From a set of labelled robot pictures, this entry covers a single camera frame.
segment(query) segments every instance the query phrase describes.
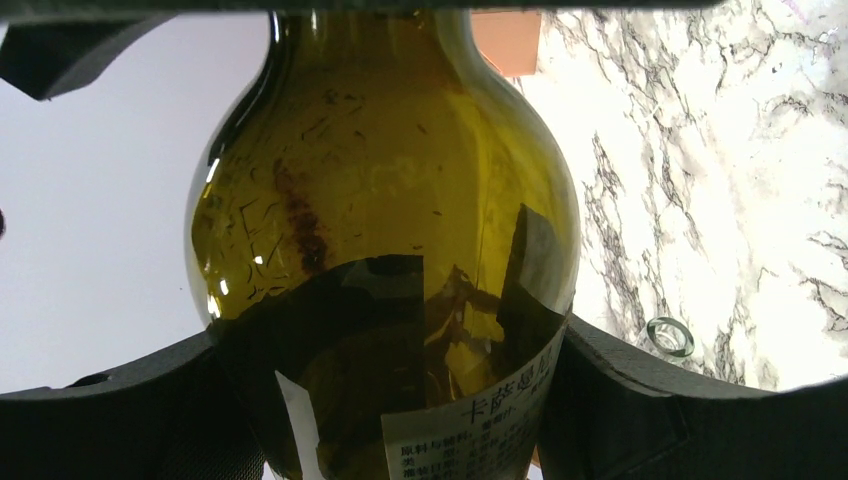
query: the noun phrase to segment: white marble countertop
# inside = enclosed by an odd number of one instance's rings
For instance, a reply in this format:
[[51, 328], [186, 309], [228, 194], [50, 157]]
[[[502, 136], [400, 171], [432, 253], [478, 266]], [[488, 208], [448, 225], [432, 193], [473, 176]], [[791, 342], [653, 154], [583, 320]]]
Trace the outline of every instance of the white marble countertop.
[[545, 13], [514, 80], [577, 184], [575, 313], [769, 390], [848, 374], [848, 4]]

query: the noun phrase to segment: glass bottle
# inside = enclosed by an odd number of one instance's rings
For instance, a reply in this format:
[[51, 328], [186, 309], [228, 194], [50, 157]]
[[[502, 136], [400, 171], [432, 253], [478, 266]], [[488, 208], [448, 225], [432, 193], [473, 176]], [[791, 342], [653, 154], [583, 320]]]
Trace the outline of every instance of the glass bottle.
[[580, 248], [555, 140], [466, 11], [270, 19], [187, 219], [198, 308], [269, 464], [523, 479]]

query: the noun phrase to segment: green glass bottle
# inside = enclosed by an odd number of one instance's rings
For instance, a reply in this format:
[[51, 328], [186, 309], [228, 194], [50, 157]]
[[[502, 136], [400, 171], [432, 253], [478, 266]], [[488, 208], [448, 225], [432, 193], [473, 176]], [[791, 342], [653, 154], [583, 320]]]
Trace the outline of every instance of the green glass bottle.
[[282, 478], [524, 478], [580, 248], [465, 11], [271, 14], [192, 188], [192, 289]]

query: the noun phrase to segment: bottle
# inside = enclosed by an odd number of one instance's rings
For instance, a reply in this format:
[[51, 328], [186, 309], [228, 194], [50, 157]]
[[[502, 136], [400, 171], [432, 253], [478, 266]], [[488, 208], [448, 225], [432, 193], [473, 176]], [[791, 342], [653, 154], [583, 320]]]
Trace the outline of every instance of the bottle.
[[186, 237], [272, 470], [523, 479], [579, 257], [555, 140], [468, 12], [270, 19]]

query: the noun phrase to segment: bottle neck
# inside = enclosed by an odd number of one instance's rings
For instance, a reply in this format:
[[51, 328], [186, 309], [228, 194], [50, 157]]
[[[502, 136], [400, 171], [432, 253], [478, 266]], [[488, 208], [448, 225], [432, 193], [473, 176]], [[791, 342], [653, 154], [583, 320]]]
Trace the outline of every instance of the bottle neck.
[[432, 69], [479, 56], [469, 18], [466, 10], [272, 14], [271, 54], [285, 56], [291, 70], [351, 64]]

